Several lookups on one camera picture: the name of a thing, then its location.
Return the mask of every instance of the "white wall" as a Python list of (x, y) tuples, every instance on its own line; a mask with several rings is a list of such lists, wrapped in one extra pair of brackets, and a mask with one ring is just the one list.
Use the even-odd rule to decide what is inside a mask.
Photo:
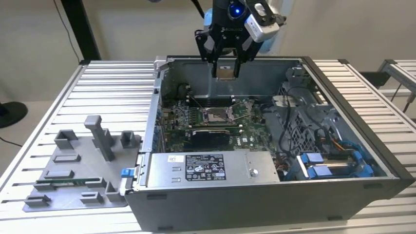
[(416, 58), (415, 0), (296, 0), (284, 55), (348, 59), (361, 71)]
[[(207, 10), (211, 0), (200, 2)], [(203, 20), (189, 0), (84, 5), (104, 59), (197, 54)], [(345, 58), (361, 70), (415, 59), (415, 9), (415, 0), (296, 0), (280, 54)], [(77, 63), (52, 0), (0, 0), (0, 32), (0, 100), (53, 99)]]
[(52, 0), (0, 0), (0, 101), (55, 99), (76, 67)]

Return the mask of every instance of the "warning label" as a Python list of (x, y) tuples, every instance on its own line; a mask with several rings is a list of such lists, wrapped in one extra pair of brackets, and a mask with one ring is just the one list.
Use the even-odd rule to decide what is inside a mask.
[(187, 155), (185, 168), (188, 181), (227, 179), (223, 155)]

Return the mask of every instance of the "motherboard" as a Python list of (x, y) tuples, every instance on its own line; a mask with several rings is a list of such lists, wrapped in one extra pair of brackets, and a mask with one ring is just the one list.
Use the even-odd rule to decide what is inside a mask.
[(224, 107), (192, 107), (179, 101), (163, 110), (163, 120), (167, 152), (276, 151), (253, 99), (235, 99)]

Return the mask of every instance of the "green circuit board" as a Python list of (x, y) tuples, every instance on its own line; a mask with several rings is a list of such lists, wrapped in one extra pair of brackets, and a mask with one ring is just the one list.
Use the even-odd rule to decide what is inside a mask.
[[(188, 113), (188, 116), (177, 114), (176, 116), (177, 122), (185, 124), (180, 124), (175, 129), (165, 129), (167, 152), (275, 151), (276, 146), (271, 140), (260, 107), (251, 100), (241, 99), (231, 107), (188, 108), (184, 112)], [(195, 149), (189, 147), (192, 130), (227, 130), (231, 133), (229, 144)]]

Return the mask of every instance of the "metal rail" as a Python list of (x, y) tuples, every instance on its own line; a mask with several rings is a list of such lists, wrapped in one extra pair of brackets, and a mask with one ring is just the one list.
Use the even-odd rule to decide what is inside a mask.
[[(405, 115), (361, 77), (337, 60), (315, 61), (380, 140), (416, 177), (416, 127)], [(83, 121), (100, 114), (112, 132), (133, 130), (144, 136), (153, 91), (153, 63), (93, 61), (80, 66), (45, 117), (0, 179), (0, 233), (23, 230), (43, 233), (143, 233), (129, 207), (23, 212), (23, 199), (32, 191), (52, 155), (59, 129), (72, 128), (79, 136), (91, 133)], [(289, 224), (189, 234), (252, 233), (409, 233), (416, 230), (416, 184), (393, 199), (372, 202), (348, 221)]]
[(387, 72), (416, 94), (416, 60), (385, 60), (379, 71)]

